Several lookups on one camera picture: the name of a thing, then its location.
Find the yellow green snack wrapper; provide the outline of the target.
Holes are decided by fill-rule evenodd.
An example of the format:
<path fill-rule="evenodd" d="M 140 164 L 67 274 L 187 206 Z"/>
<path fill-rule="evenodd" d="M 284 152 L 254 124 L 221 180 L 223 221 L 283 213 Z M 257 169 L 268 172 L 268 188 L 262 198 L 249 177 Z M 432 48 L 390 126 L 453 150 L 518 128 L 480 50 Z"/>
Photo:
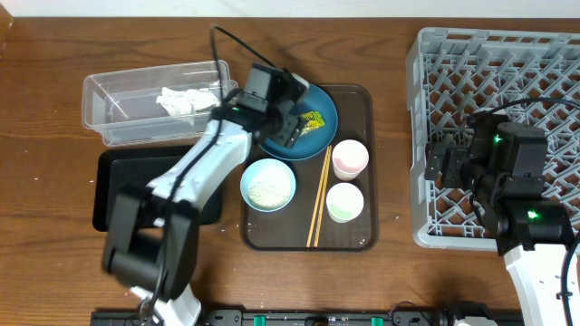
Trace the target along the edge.
<path fill-rule="evenodd" d="M 298 115 L 305 122 L 300 135 L 303 136 L 325 125 L 325 120 L 320 111 L 308 111 Z"/>

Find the dark blue round plate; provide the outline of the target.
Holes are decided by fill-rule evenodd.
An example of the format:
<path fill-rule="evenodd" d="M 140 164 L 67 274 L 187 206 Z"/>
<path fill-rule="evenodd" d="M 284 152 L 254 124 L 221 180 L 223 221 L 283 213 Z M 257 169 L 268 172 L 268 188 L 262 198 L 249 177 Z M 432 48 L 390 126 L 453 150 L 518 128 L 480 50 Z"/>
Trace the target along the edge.
<path fill-rule="evenodd" d="M 291 114 L 317 111 L 322 114 L 324 125 L 314 131 L 300 136 L 290 149 L 276 145 L 267 139 L 261 149 L 272 157 L 283 160 L 304 160 L 311 158 L 332 142 L 338 128 L 338 113 L 331 97 L 320 87 L 311 84 L 304 101 L 292 108 Z"/>

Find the wooden chopstick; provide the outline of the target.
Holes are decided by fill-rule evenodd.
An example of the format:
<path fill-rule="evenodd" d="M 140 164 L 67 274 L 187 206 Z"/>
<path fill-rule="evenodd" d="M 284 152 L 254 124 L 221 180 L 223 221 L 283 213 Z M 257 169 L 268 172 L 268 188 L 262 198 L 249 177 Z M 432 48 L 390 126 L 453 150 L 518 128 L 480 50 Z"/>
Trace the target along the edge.
<path fill-rule="evenodd" d="M 327 189 L 327 182 L 328 182 L 328 175 L 330 171 L 330 163 L 332 158 L 332 145 L 327 148 L 326 157 L 324 161 L 324 171 L 322 174 L 323 181 L 321 187 L 321 193 L 319 197 L 319 205 L 317 210 L 317 218 L 316 218 L 316 229 L 314 235 L 314 247 L 317 247 L 319 244 L 320 233 L 322 229 L 322 219 L 323 219 L 323 206 L 325 201 L 325 192 Z"/>
<path fill-rule="evenodd" d="M 316 192 L 316 197 L 315 197 L 315 201 L 314 201 L 314 210 L 312 213 L 312 218 L 311 218 L 311 224 L 310 224 L 310 228 L 309 228 L 309 233 L 308 233 L 308 237 L 307 237 L 307 243 L 306 243 L 306 247 L 311 247 L 313 245 L 314 239 L 315 239 L 315 227 L 316 227 L 316 223 L 317 223 L 317 217 L 319 216 L 318 211 L 319 211 L 319 207 L 320 207 L 320 203 L 321 203 L 321 198 L 322 198 L 322 193 L 324 192 L 323 188 L 324 185 L 326 183 L 326 179 L 327 179 L 327 172 L 328 172 L 328 167 L 329 167 L 329 162 L 330 162 L 330 157 L 332 154 L 332 145 L 328 146 L 326 148 L 325 151 L 325 155 L 324 155 L 324 163 L 322 166 L 322 170 L 321 170 L 321 175 L 320 175 L 320 180 L 319 180 L 319 184 L 318 184 L 318 188 L 317 188 L 317 192 Z"/>

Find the light blue bowl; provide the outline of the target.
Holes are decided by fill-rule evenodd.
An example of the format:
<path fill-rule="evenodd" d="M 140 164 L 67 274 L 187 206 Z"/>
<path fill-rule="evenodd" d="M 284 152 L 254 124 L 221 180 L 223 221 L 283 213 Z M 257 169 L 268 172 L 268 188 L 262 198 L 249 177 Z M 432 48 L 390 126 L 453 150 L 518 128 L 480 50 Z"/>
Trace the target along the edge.
<path fill-rule="evenodd" d="M 240 180 L 242 198 L 259 212 L 280 210 L 290 203 L 295 191 L 295 173 L 286 163 L 274 158 L 251 163 Z"/>

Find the white paper napkin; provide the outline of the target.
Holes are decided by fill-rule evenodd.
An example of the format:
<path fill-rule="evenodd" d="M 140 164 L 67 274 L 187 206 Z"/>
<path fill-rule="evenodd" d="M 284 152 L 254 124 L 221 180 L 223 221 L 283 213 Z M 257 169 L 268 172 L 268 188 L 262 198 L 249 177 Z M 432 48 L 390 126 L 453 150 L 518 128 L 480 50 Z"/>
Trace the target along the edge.
<path fill-rule="evenodd" d="M 174 91 L 163 87 L 161 95 L 156 103 L 172 117 L 196 114 L 200 110 L 206 110 L 219 104 L 218 97 L 209 89 L 189 89 L 186 91 Z"/>

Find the white cup pink inside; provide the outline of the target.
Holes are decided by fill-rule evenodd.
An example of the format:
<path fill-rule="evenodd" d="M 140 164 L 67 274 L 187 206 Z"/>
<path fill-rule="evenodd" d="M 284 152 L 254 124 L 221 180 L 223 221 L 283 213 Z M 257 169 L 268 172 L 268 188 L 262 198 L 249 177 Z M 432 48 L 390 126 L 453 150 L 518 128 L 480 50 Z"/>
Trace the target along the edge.
<path fill-rule="evenodd" d="M 361 142 L 343 140 L 333 149 L 333 172 L 342 181 L 353 180 L 367 167 L 369 158 L 369 152 Z"/>

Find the white cup green inside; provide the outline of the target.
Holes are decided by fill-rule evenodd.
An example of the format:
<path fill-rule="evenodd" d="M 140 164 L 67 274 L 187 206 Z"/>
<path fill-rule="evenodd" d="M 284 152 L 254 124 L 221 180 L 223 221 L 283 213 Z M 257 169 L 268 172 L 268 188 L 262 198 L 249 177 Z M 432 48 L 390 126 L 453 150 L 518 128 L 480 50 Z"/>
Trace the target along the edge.
<path fill-rule="evenodd" d="M 358 217 L 364 207 L 362 191 L 351 183 L 338 183 L 330 188 L 326 196 L 329 216 L 336 223 L 347 223 Z"/>

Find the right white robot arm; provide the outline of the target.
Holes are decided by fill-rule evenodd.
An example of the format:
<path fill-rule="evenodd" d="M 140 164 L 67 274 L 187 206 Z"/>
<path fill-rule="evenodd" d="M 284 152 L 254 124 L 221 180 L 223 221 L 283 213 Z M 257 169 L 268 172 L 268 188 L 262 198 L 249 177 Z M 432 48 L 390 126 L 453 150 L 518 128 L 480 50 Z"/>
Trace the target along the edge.
<path fill-rule="evenodd" d="M 467 146 L 430 145 L 424 177 L 468 191 L 479 225 L 495 239 L 527 325 L 575 325 L 579 288 L 566 208 L 543 195 L 548 143 L 535 126 L 480 112 Z"/>

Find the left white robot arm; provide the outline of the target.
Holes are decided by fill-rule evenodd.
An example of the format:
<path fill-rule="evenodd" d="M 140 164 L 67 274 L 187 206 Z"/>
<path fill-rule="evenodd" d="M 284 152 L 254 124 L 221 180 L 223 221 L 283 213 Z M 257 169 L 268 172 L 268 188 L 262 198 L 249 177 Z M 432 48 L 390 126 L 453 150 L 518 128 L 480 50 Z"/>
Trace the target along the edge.
<path fill-rule="evenodd" d="M 145 187 L 125 187 L 114 200 L 102 268 L 145 291 L 141 325 L 193 325 L 200 304 L 189 288 L 195 270 L 200 213 L 253 143 L 291 148 L 304 122 L 291 110 L 309 82 L 286 68 L 253 64 L 246 86 L 222 93 L 201 139 Z"/>

